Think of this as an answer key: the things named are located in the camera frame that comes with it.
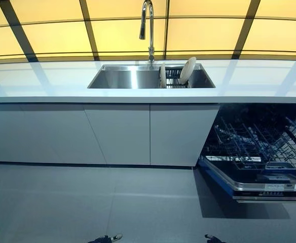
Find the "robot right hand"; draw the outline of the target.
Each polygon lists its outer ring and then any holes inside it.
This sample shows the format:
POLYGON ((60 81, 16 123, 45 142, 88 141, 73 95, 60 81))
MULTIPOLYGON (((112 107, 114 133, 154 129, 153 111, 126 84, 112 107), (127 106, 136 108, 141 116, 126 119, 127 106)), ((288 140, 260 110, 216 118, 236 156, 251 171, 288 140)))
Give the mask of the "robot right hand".
POLYGON ((225 241, 220 240, 218 237, 210 234, 205 234, 207 243, 226 243, 225 241))

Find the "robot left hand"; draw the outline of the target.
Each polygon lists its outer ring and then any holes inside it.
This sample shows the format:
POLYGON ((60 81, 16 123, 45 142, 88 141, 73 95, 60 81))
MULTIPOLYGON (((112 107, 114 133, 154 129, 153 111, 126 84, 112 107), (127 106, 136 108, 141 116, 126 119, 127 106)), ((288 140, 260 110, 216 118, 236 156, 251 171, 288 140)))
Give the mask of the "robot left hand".
POLYGON ((122 237, 123 237, 122 234, 116 234, 113 236, 104 235, 104 236, 100 236, 94 240, 91 240, 88 243, 113 243, 113 242, 120 240, 122 237))

